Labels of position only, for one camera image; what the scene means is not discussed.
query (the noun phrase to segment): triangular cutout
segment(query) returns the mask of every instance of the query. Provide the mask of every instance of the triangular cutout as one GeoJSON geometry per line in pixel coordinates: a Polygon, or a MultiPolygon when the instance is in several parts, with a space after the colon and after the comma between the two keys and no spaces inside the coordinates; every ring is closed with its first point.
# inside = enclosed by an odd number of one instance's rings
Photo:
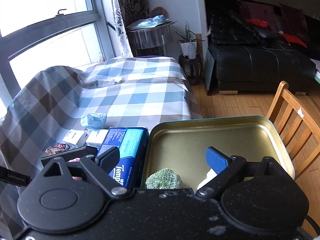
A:
{"type": "Polygon", "coordinates": [[[44,174],[44,177],[51,177],[51,176],[60,176],[61,169],[59,163],[53,163],[51,167],[47,170],[44,174]]]}

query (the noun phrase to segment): curtain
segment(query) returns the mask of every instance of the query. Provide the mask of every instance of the curtain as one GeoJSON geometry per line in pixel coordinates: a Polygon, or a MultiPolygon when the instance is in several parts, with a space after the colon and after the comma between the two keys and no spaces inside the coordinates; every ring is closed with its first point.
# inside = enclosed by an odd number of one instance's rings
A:
{"type": "Polygon", "coordinates": [[[111,0],[118,43],[123,57],[133,57],[125,27],[149,17],[147,0],[111,0]]]}

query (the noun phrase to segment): white flower pot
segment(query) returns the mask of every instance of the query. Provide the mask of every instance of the white flower pot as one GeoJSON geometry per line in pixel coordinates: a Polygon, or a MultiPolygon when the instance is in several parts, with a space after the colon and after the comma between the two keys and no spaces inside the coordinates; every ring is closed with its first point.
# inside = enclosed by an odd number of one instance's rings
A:
{"type": "MultiPolygon", "coordinates": [[[[185,57],[188,56],[188,46],[189,46],[189,43],[190,43],[190,42],[181,42],[181,43],[180,43],[181,49],[182,49],[182,54],[183,54],[185,57]]],[[[193,41],[193,42],[191,42],[191,43],[195,44],[196,47],[197,47],[197,42],[196,42],[196,41],[193,41]]]]}

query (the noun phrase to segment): blue and white checkered fabric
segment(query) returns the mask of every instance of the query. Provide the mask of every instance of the blue and white checkered fabric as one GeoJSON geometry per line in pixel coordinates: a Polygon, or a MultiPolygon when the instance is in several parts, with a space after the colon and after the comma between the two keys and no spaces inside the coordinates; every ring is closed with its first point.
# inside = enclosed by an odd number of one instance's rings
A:
{"type": "MultiPolygon", "coordinates": [[[[173,58],[117,57],[85,72],[55,66],[38,73],[14,98],[0,122],[0,165],[33,178],[44,150],[70,129],[83,130],[85,113],[107,113],[111,126],[145,126],[201,118],[180,65],[173,58]]],[[[17,187],[0,183],[0,236],[22,226],[17,187]]]]}

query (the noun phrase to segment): chair backrest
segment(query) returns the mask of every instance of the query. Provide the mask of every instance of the chair backrest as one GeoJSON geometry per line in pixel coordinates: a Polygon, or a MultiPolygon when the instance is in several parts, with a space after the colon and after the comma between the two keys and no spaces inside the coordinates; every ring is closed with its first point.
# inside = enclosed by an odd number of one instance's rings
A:
{"type": "MultiPolygon", "coordinates": [[[[283,139],[283,143],[286,147],[291,142],[292,138],[301,126],[302,122],[304,122],[307,125],[307,128],[303,131],[297,143],[293,146],[292,150],[289,153],[290,158],[293,160],[304,147],[304,145],[306,144],[306,142],[312,134],[315,136],[318,143],[320,142],[320,127],[308,114],[305,107],[297,100],[297,98],[291,92],[289,92],[288,88],[289,85],[285,81],[280,82],[278,90],[266,117],[274,123],[276,117],[279,114],[283,102],[286,101],[288,103],[288,106],[285,109],[283,116],[281,117],[278,125],[276,126],[278,133],[281,134],[284,130],[284,127],[288,123],[290,117],[292,116],[293,111],[298,113],[297,117],[293,121],[293,124],[289,128],[288,133],[285,135],[283,139]]],[[[305,159],[305,161],[303,161],[302,164],[296,169],[295,179],[299,178],[299,176],[309,168],[309,166],[317,159],[319,155],[320,143],[317,145],[316,149],[305,159]]]]}

